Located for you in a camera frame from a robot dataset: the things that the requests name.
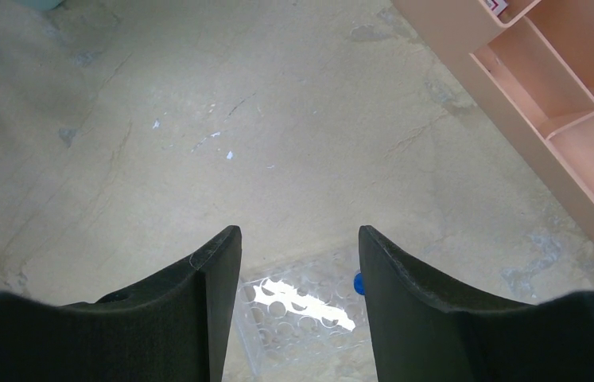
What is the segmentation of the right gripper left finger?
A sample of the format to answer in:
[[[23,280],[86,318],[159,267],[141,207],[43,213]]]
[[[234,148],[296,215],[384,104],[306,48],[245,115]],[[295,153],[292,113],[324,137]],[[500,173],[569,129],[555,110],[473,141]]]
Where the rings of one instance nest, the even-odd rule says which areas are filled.
[[[93,303],[0,291],[0,381],[220,381],[242,258],[226,227]]]

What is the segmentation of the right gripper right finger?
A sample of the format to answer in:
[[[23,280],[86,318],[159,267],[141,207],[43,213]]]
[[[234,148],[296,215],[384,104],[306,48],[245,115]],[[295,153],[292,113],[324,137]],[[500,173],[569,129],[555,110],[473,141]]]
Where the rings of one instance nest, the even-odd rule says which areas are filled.
[[[594,381],[594,291],[538,305],[469,286],[371,226],[359,261],[381,381]]]

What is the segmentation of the clear plastic well plate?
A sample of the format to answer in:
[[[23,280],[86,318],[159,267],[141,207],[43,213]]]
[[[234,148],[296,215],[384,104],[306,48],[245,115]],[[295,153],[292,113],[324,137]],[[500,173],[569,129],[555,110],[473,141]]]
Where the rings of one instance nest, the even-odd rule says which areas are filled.
[[[323,361],[371,342],[356,248],[243,272],[234,323],[254,376]]]

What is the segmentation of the blue-capped test tube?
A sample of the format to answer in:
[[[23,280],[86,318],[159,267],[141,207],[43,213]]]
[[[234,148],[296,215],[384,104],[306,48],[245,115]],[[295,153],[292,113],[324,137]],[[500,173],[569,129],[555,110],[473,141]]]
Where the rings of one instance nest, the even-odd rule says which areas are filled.
[[[365,287],[364,287],[364,284],[363,284],[363,275],[362,275],[362,273],[360,271],[357,271],[355,273],[355,276],[354,276],[353,281],[352,281],[352,286],[354,288],[354,291],[357,294],[362,295],[362,296],[364,296],[366,294]]]

